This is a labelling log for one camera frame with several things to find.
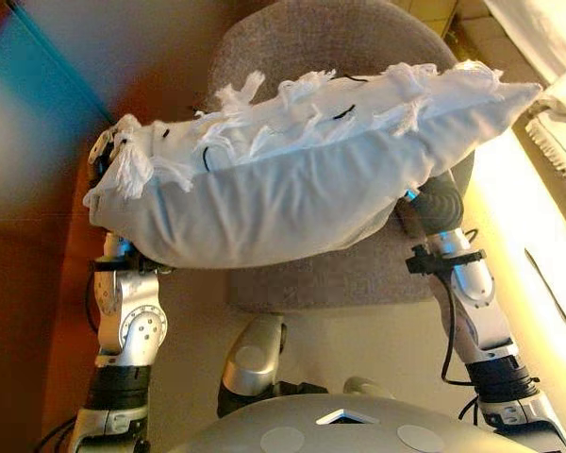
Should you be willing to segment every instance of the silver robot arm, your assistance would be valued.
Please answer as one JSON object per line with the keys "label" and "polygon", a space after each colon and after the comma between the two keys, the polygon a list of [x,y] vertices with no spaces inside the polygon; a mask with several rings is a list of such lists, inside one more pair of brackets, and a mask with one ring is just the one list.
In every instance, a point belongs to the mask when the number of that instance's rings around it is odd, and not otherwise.
{"label": "silver robot arm", "polygon": [[[461,199],[458,194],[449,195],[454,184],[446,181],[438,186],[432,191],[436,194],[408,194],[424,224],[429,248],[429,253],[422,245],[413,249],[415,257],[408,260],[409,271],[431,274],[441,281],[445,291],[435,291],[435,296],[441,304],[442,322],[466,365],[486,422],[508,437],[520,427],[547,425],[566,447],[565,429],[547,395],[537,388],[538,380],[529,375],[520,359],[508,320],[495,297],[486,255],[471,248],[459,227]],[[437,197],[446,197],[447,201]],[[441,223],[444,217],[451,221]]]}
{"label": "silver robot arm", "polygon": [[94,265],[100,349],[70,452],[150,448],[145,437],[151,365],[168,323],[158,301],[157,271],[131,265],[130,249],[126,240],[108,233],[104,256]]}

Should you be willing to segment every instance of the pillow tassel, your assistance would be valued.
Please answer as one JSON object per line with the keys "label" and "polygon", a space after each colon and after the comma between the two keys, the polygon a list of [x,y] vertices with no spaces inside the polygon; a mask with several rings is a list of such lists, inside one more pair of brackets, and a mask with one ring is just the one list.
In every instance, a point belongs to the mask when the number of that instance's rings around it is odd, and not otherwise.
{"label": "pillow tassel", "polygon": [[115,181],[118,191],[124,199],[141,198],[144,185],[153,176],[153,164],[143,152],[136,149],[134,143],[120,146],[119,166]]}

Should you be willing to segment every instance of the white pillow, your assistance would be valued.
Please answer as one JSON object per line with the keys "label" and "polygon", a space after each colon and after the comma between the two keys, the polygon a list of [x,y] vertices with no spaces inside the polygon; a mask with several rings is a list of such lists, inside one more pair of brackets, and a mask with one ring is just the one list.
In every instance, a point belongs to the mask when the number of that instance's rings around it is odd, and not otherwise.
{"label": "white pillow", "polygon": [[378,76],[309,73],[252,106],[263,75],[223,109],[142,127],[126,115],[91,153],[114,159],[84,203],[91,222],[174,267],[274,264],[373,234],[407,189],[509,127],[540,91],[466,61],[391,66]]}

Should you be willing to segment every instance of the gray chair seat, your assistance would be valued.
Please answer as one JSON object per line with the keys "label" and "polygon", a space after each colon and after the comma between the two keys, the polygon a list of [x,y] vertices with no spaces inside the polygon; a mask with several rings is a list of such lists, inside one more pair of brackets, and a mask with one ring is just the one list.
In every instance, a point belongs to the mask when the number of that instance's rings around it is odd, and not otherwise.
{"label": "gray chair seat", "polygon": [[[336,69],[338,75],[376,75],[398,62],[456,60],[427,26],[386,1],[284,0],[235,24],[223,37],[210,70],[208,111],[228,83],[239,89],[256,69],[266,75],[255,102],[276,96],[282,80]],[[464,193],[473,154],[453,169]],[[410,238],[397,215],[372,237],[347,250],[273,266],[230,272],[229,302],[250,311],[407,303],[430,296],[426,278],[411,276]]]}

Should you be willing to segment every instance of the silver metal part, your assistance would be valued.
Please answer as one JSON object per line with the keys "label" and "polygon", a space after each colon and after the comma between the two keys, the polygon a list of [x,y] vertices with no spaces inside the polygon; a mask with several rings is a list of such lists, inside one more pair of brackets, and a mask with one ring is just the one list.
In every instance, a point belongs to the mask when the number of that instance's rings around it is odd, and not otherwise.
{"label": "silver metal part", "polygon": [[[463,231],[428,236],[430,251],[445,258],[473,252]],[[484,260],[455,266],[451,275],[451,291],[456,301],[455,349],[468,363],[490,361],[517,355],[508,319],[496,298],[494,280]],[[434,291],[441,303],[442,322],[448,330],[450,319],[446,293]]]}
{"label": "silver metal part", "polygon": [[88,163],[90,165],[92,165],[99,156],[103,155],[105,148],[107,147],[107,143],[109,142],[113,142],[113,135],[111,134],[111,130],[106,130],[98,137],[98,140],[91,149],[88,156]]}
{"label": "silver metal part", "polygon": [[535,422],[549,423],[566,445],[566,431],[544,392],[529,398],[505,403],[478,402],[482,413],[496,415],[507,426],[519,426]]}
{"label": "silver metal part", "polygon": [[147,418],[148,413],[147,406],[121,411],[80,409],[77,412],[69,451],[76,452],[81,442],[87,437],[125,434],[129,431],[131,423]]}
{"label": "silver metal part", "polygon": [[103,243],[104,257],[123,257],[126,252],[129,252],[132,244],[128,239],[124,239],[117,234],[111,232],[107,233],[105,242]]}
{"label": "silver metal part", "polygon": [[[341,417],[358,423],[336,424]],[[251,404],[172,451],[534,453],[439,413],[351,394],[300,394]]]}
{"label": "silver metal part", "polygon": [[343,392],[345,394],[367,394],[369,396],[395,399],[389,390],[384,389],[377,382],[359,376],[349,377],[343,383]]}
{"label": "silver metal part", "polygon": [[263,314],[241,333],[226,358],[222,382],[234,394],[255,396],[275,383],[283,317]]}
{"label": "silver metal part", "polygon": [[418,189],[409,189],[407,190],[407,193],[405,193],[405,196],[403,196],[403,198],[405,199],[405,201],[408,201],[410,203],[415,198],[417,198],[420,193],[421,192]]}
{"label": "silver metal part", "polygon": [[158,300],[155,273],[95,273],[94,291],[101,308],[97,366],[144,366],[155,360],[168,330]]}
{"label": "silver metal part", "polygon": [[461,228],[443,233],[433,234],[427,237],[427,244],[430,251],[440,255],[456,256],[458,252],[470,250],[470,242],[465,237]]}

